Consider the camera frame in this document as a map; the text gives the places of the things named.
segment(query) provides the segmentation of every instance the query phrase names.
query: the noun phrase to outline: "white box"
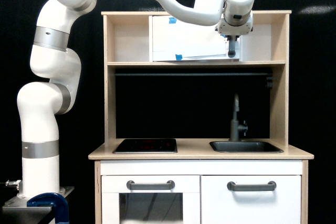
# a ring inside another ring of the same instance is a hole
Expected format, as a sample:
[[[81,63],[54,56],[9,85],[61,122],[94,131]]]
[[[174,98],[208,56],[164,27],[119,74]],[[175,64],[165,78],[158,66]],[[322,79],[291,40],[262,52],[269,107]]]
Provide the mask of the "white box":
[[[216,26],[188,24],[172,16],[153,16],[153,61],[239,59],[227,55],[229,42],[215,31]]]

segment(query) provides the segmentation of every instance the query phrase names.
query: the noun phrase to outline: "gray handle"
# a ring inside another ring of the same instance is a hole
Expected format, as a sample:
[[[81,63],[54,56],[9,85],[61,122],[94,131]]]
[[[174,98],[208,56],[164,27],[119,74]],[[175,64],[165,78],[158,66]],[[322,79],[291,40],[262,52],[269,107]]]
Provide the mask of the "gray handle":
[[[169,180],[165,184],[136,184],[130,180],[126,183],[129,190],[171,190],[175,187],[175,183]]]
[[[277,184],[274,181],[266,185],[236,185],[234,182],[227,183],[227,189],[230,191],[274,191]]]

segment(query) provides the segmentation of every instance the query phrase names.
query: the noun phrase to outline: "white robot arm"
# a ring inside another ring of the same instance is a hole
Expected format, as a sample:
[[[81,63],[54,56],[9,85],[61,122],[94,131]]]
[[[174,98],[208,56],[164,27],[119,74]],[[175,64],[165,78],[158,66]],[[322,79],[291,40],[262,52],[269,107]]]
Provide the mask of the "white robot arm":
[[[176,0],[157,1],[183,22],[203,26],[219,22],[218,32],[224,35],[235,38],[251,30],[254,0],[195,0],[194,8]],[[92,11],[96,2],[49,0],[38,17],[30,67],[50,82],[29,83],[17,98],[22,127],[22,197],[59,192],[59,134],[54,115],[72,108],[81,71],[80,59],[67,43],[74,21]]]

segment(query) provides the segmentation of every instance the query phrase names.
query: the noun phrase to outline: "blue clamp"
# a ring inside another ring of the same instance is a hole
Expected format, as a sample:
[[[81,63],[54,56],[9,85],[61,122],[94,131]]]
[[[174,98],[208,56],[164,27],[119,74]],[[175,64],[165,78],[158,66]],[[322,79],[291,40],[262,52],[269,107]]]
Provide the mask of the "blue clamp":
[[[45,193],[31,198],[27,207],[52,206],[56,224],[69,224],[69,206],[67,200],[57,193]]]

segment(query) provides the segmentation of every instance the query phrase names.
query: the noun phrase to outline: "wooden countertop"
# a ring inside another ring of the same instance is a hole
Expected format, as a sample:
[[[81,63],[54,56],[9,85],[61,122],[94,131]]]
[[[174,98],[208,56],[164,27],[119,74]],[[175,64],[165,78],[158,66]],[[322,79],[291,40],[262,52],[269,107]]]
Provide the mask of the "wooden countertop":
[[[212,141],[228,141],[218,138],[177,138],[177,153],[174,154],[114,154],[112,153],[124,139],[116,139],[113,144],[103,144],[89,155],[91,160],[134,160],[134,159],[313,159],[314,155],[289,145],[285,147],[269,139],[252,141],[269,142],[283,150],[283,153],[221,153],[209,145]]]

